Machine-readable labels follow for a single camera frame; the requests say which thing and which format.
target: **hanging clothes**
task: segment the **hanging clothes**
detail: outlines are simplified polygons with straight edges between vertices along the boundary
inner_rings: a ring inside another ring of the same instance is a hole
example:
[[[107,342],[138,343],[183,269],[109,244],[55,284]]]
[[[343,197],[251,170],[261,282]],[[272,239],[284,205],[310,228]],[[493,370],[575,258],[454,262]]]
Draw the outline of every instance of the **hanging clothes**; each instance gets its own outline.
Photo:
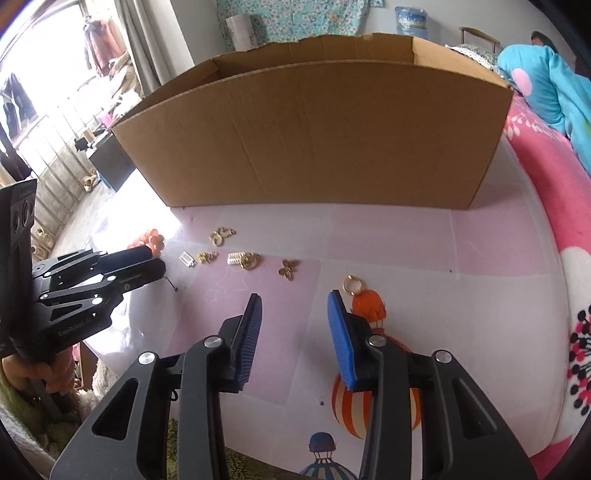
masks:
[[[23,128],[37,117],[37,111],[33,107],[33,103],[22,87],[21,82],[13,73],[4,82],[0,94],[4,101],[8,136],[10,139],[14,139]]]
[[[115,23],[109,20],[89,21],[84,28],[86,38],[86,58],[99,74],[104,77],[109,74],[109,62],[124,54],[125,48],[120,45],[118,38],[121,33]]]

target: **white paper roll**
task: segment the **white paper roll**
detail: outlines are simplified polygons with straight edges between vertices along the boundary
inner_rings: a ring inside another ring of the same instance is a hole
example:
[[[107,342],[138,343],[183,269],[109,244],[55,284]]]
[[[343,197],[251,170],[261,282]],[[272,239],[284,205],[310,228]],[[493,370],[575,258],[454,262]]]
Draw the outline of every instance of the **white paper roll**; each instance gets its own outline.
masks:
[[[258,46],[249,14],[229,17],[226,19],[226,25],[228,25],[236,51],[252,50]]]

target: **hair clip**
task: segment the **hair clip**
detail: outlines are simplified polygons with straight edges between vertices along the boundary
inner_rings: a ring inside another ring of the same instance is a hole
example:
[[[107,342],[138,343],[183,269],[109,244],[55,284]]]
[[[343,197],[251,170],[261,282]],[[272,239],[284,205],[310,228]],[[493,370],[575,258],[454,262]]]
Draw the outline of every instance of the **hair clip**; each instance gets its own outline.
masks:
[[[347,295],[359,295],[364,290],[365,282],[361,280],[361,278],[355,277],[355,275],[348,275],[347,278],[343,280],[343,291]]]
[[[283,260],[283,267],[279,269],[279,275],[285,277],[287,280],[293,278],[293,272],[296,267],[300,264],[299,260]]]
[[[209,236],[209,239],[216,247],[221,247],[225,238],[236,235],[236,231],[231,228],[220,226]]]
[[[191,255],[189,255],[187,252],[181,253],[181,256],[178,259],[188,267],[195,266],[195,259],[191,257]]]
[[[217,252],[202,252],[197,254],[199,263],[209,263],[217,258]]]
[[[228,254],[228,265],[240,265],[244,270],[252,270],[260,259],[261,256],[253,252],[235,252]]]

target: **pillow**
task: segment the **pillow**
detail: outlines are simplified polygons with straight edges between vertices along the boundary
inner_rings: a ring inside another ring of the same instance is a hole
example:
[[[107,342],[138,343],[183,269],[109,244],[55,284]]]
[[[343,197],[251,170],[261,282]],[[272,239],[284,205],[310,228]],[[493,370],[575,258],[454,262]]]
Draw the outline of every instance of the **pillow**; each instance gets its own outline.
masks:
[[[475,43],[463,43],[457,46],[458,48],[465,48],[466,50],[470,50],[477,54],[478,56],[484,58],[488,63],[491,65],[496,65],[496,60],[498,55],[496,53],[490,52],[484,47],[480,45],[476,45]]]
[[[484,57],[482,57],[481,55],[478,55],[478,53],[475,53],[472,50],[469,50],[468,48],[464,48],[464,47],[450,47],[449,45],[446,45],[447,48],[449,48],[450,50],[456,51],[462,55],[464,55],[465,57],[468,57],[470,60],[475,61],[477,64],[483,66],[484,68],[488,69],[488,70],[495,70],[495,66],[490,63],[487,59],[485,59]]]
[[[552,55],[554,52],[547,46],[510,45],[500,53],[497,65],[530,108],[549,126],[566,135],[558,91],[550,80]]]

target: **gold jewelry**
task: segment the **gold jewelry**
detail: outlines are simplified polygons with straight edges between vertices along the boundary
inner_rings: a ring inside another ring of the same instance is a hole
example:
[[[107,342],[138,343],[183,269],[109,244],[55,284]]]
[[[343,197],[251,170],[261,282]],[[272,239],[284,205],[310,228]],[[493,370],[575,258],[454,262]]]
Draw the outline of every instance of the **gold jewelry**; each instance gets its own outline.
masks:
[[[351,284],[357,284],[357,287],[351,289]],[[365,282],[361,280],[359,277],[355,277],[355,275],[348,275],[347,278],[343,280],[343,291],[347,295],[359,295],[364,290]]]
[[[221,235],[223,238],[228,238],[229,236],[236,235],[236,231],[232,230],[231,228],[226,228],[224,226],[218,227],[216,233]]]
[[[236,231],[231,228],[220,226],[215,229],[214,233],[209,236],[209,239],[216,247],[221,247],[225,238],[236,235]]]
[[[197,260],[199,260],[199,263],[209,263],[216,258],[217,252],[202,252],[197,254]]]
[[[216,247],[221,247],[223,245],[223,237],[217,232],[212,233],[209,236],[209,239]]]
[[[244,270],[252,270],[260,260],[261,256],[253,252],[228,254],[228,265],[240,265]]]
[[[293,272],[296,267],[299,265],[299,260],[283,260],[283,267],[279,269],[279,275],[285,277],[287,280],[291,280],[293,278]]]

